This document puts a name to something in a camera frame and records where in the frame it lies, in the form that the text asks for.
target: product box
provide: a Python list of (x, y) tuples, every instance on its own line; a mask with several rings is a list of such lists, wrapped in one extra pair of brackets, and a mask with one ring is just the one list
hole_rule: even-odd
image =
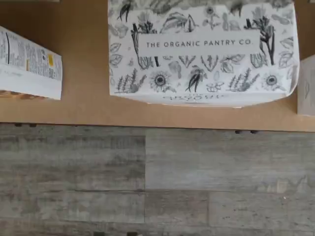
[(301, 61), (298, 84), (299, 115), (315, 116), (315, 55)]
[(61, 56), (0, 27), (0, 98), (61, 99)]
[(290, 0), (111, 0), (108, 30), (114, 96), (243, 107), (287, 97), (297, 85)]

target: nutrition label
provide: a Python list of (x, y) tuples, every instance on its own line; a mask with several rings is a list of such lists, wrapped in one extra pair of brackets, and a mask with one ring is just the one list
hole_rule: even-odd
[(0, 28), (0, 62), (50, 79), (62, 80), (61, 57)]

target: brown cardboard surface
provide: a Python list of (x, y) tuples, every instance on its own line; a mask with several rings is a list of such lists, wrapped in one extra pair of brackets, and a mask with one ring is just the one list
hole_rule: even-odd
[[(315, 54), (315, 4), (296, 1), (301, 58)], [(315, 131), (296, 95), (242, 109), (149, 105), (108, 91), (107, 1), (0, 3), (0, 25), (63, 57), (61, 101), (0, 99), (0, 122)]]

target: floor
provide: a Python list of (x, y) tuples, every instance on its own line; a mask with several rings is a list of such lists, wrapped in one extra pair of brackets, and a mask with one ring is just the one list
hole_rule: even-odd
[(314, 236), (315, 133), (0, 125), (0, 236)]

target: barcode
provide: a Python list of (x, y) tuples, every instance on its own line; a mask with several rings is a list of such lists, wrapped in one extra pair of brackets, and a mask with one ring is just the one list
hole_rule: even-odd
[(49, 68), (49, 78), (55, 79), (55, 72), (53, 69)]

